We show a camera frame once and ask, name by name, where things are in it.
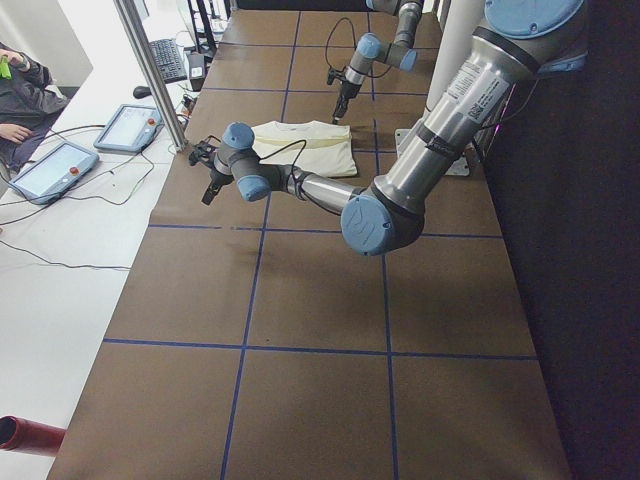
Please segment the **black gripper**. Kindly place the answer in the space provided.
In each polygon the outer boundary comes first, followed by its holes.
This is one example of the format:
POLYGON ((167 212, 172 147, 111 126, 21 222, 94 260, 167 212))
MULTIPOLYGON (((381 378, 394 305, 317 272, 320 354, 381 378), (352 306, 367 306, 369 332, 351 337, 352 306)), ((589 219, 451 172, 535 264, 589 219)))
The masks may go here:
POLYGON ((351 67, 337 70, 333 67, 328 69, 327 84, 332 85, 335 80, 341 83, 340 95, 332 114, 332 123, 338 124, 348 111, 349 98, 355 98, 363 84, 363 75, 351 67))
MULTIPOLYGON (((216 152, 217 147, 215 145, 212 145, 207 140, 202 140, 193 147, 188 158, 189 165, 195 166, 197 164, 203 164, 207 168, 212 168, 214 166, 216 152)), ((202 196, 201 202, 204 205, 210 205, 222 187, 223 185, 217 180, 211 180, 202 196)))

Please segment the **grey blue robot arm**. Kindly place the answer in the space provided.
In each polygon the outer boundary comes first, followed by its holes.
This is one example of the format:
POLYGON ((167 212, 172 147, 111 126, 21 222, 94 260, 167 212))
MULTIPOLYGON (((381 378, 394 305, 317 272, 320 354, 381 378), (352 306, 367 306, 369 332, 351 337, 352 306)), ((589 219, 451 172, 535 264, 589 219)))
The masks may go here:
POLYGON ((486 1, 447 27, 440 63, 449 85, 430 95, 424 114, 403 132, 391 169, 365 188, 275 164, 254 149, 246 124, 227 126, 189 155, 210 175, 203 202, 226 185, 258 201, 284 192, 337 215, 346 243, 376 256, 413 243, 424 227, 426 198, 472 145, 509 89, 523 80, 581 69, 587 56, 588 5, 584 1, 486 1))
POLYGON ((338 124, 348 110, 349 102, 354 99, 366 78, 373 78, 373 65, 380 63, 388 69, 411 71, 417 60, 414 49, 417 27, 424 8, 423 1, 367 1, 367 7, 373 11, 386 13, 397 19, 394 38, 391 42, 378 35, 367 32, 354 44, 350 62, 341 69, 329 65, 327 84, 340 82, 340 90, 332 114, 332 123, 338 124))

